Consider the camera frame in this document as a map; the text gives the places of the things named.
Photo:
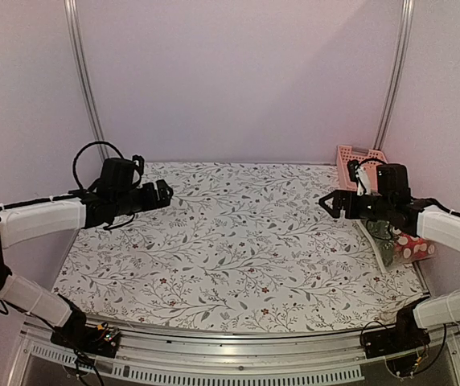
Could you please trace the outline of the clear zip top bag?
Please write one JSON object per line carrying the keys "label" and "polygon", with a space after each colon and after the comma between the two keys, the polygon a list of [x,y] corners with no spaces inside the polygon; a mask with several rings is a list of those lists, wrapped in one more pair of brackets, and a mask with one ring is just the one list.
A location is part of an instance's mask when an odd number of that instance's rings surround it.
{"label": "clear zip top bag", "polygon": [[436,255],[436,245],[433,242],[410,236],[387,221],[359,220],[357,225],[371,243],[382,273]]}

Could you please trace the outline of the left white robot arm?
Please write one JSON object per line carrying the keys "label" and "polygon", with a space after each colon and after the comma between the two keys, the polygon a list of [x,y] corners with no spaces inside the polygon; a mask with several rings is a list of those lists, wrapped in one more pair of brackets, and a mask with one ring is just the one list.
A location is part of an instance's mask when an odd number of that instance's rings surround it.
{"label": "left white robot arm", "polygon": [[115,222],[118,217],[168,207],[172,197],[172,188],[158,180],[110,199],[92,192],[78,192],[18,206],[0,206],[0,300],[61,328],[62,337],[75,349],[86,348],[92,342],[92,332],[84,325],[84,313],[68,300],[12,273],[4,261],[5,250],[62,231],[99,226],[113,230],[118,226]]}

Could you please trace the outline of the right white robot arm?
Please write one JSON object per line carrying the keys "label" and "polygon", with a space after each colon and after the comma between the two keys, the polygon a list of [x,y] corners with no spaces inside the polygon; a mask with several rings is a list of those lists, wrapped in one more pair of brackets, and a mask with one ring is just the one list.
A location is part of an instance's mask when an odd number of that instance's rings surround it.
{"label": "right white robot arm", "polygon": [[[358,195],[335,190],[318,200],[333,218],[383,220],[410,236],[442,244],[460,253],[460,216],[442,210],[433,199],[398,199],[395,195]],[[388,343],[397,351],[406,350],[418,340],[420,330],[460,323],[460,290],[429,298],[412,309],[412,320],[393,327]]]}

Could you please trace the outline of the pink plastic basket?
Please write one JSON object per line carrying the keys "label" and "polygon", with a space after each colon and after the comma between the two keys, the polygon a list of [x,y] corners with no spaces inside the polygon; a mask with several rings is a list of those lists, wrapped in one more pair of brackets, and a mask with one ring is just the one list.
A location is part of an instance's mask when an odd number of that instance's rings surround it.
{"label": "pink plastic basket", "polygon": [[387,159],[382,151],[339,145],[337,147],[336,163],[340,188],[349,191],[357,190],[359,182],[356,178],[356,169],[360,167],[368,177],[371,190],[377,191],[376,168],[386,162]]}

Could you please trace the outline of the floral table mat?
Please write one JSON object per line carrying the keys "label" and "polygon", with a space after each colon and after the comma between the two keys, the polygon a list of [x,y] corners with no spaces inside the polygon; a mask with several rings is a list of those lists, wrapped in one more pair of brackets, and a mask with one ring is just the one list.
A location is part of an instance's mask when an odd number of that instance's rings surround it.
{"label": "floral table mat", "polygon": [[318,199],[333,166],[151,163],[169,207],[81,231],[53,291],[85,313],[205,331],[301,333],[391,323],[425,294],[417,272],[380,271],[356,223]]}

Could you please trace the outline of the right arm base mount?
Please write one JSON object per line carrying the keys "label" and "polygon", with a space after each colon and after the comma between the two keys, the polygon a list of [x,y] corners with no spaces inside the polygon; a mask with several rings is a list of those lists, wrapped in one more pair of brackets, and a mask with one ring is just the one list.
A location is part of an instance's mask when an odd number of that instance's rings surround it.
{"label": "right arm base mount", "polygon": [[359,334],[359,343],[367,359],[384,358],[386,367],[397,378],[415,376],[429,350],[429,333],[410,323],[385,326],[368,322]]}

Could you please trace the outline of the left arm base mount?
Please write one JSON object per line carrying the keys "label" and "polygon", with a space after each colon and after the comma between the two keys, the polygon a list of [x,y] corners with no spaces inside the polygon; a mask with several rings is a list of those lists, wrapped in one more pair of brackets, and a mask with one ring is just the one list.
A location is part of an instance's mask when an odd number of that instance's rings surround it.
{"label": "left arm base mount", "polygon": [[67,321],[64,326],[55,327],[51,335],[55,345],[112,359],[116,357],[120,341],[118,327],[107,322],[88,326],[83,319]]}

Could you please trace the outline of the aluminium front rail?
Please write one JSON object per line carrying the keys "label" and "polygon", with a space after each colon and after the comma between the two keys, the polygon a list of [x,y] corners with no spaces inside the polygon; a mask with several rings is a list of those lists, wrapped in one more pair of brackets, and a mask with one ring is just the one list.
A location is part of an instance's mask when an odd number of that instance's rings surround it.
{"label": "aluminium front rail", "polygon": [[416,351],[367,357],[363,330],[240,334],[109,320],[121,332],[112,358],[76,363],[28,318],[20,331],[10,385],[460,385],[460,330],[431,330],[420,368],[403,376]]}

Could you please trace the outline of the left aluminium frame post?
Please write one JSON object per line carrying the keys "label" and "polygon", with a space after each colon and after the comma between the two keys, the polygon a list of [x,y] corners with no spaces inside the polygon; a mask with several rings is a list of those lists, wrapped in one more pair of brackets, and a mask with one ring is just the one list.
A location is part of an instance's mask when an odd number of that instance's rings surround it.
{"label": "left aluminium frame post", "polygon": [[95,101],[88,73],[88,63],[84,52],[77,1],[64,0],[64,10],[68,25],[69,39],[72,46],[73,59],[76,66],[78,80],[80,82],[80,91],[84,99],[84,106],[92,135],[95,141],[104,141],[105,135],[101,125],[101,119],[97,111],[97,103]]}

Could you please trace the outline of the aluminium frame post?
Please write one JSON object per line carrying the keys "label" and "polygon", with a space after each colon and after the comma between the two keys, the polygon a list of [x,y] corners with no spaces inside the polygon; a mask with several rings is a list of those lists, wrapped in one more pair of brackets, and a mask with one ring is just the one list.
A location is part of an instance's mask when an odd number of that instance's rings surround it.
{"label": "aluminium frame post", "polygon": [[380,122],[373,142],[374,150],[382,150],[388,134],[409,49],[414,4],[413,0],[403,0],[401,3],[400,25],[396,38],[395,56],[388,82],[387,94],[380,115]]}
{"label": "aluminium frame post", "polygon": [[80,82],[80,91],[84,99],[84,106],[92,135],[95,141],[104,141],[105,135],[101,125],[101,119],[97,111],[97,103],[95,101],[88,73],[88,63],[84,52],[77,1],[64,0],[64,10],[68,25],[69,39],[72,46],[73,59],[76,66],[78,80]]}

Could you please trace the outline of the right aluminium frame post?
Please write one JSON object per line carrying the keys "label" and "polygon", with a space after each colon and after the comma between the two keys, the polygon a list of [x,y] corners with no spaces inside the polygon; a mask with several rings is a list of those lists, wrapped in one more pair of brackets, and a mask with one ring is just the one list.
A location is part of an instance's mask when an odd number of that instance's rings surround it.
{"label": "right aluminium frame post", "polygon": [[409,49],[414,4],[413,0],[403,0],[401,3],[400,25],[396,38],[395,56],[388,82],[387,94],[380,115],[380,122],[373,142],[374,150],[382,150],[388,134]]}

